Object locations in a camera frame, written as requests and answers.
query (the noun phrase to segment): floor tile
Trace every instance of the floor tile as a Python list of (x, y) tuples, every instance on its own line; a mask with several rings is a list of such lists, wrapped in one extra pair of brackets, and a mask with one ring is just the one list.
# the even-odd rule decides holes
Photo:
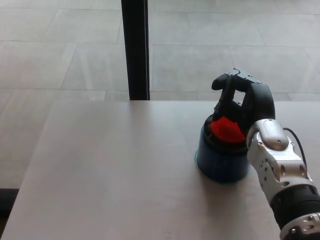
[(190, 44), (188, 16), (178, 12), (155, 12), (149, 18), (150, 41), (154, 44)]
[(274, 0), (284, 14), (320, 14), (318, 0)]
[(79, 43), (62, 88), (127, 91), (125, 46)]
[(120, 10), (121, 0), (94, 0), (92, 9)]
[(5, 41), (0, 45), (1, 88), (60, 88), (76, 43)]
[(4, 109), (11, 94), (12, 94), (11, 89), (0, 89), (0, 113)]
[(216, 0), (220, 12), (226, 13), (279, 13), (273, 0)]
[(116, 43), (121, 12), (61, 9), (43, 40), (46, 42)]
[(320, 46), (320, 24), (313, 15), (254, 14), (266, 45)]
[(210, 92), (213, 80), (232, 69), (226, 46), (155, 45), (152, 90)]
[(198, 99), (197, 93), (190, 91), (152, 91), (150, 98), (154, 101), (196, 101)]
[(254, 19), (238, 13), (188, 13), (195, 45), (265, 45)]
[(106, 101), (129, 101), (129, 91), (108, 90), (105, 94)]
[(159, 12), (217, 12), (215, 0), (156, 0)]
[(320, 47), (305, 47), (304, 49), (320, 73)]
[(94, 0), (31, 0), (28, 8), (91, 9)]
[(14, 90), (0, 116), (0, 187), (20, 187), (55, 100), (104, 97), (105, 91)]
[(320, 101), (319, 93), (289, 93), (289, 97), (292, 101)]
[(0, 8), (26, 8), (31, 0), (1, 0)]
[(320, 93), (320, 74), (302, 47), (231, 46), (234, 66), (273, 93)]
[(56, 9), (0, 8), (0, 40), (40, 41)]
[[(218, 101), (221, 96), (221, 92), (198, 92), (197, 93), (199, 101)], [(236, 92), (234, 94), (234, 101), (243, 101), (245, 97), (244, 92)], [(290, 101), (288, 93), (273, 92), (272, 97), (274, 101)]]

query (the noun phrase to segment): robotic hand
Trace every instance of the robotic hand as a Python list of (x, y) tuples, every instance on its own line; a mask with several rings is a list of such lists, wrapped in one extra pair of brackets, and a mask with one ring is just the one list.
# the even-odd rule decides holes
[[(219, 76), (213, 90), (222, 90), (215, 120), (236, 122), (246, 136), (247, 158), (280, 227), (281, 240), (320, 240), (320, 196), (307, 164), (294, 152), (294, 143), (276, 121), (269, 87), (238, 69)], [(233, 101), (235, 91), (243, 102)]]

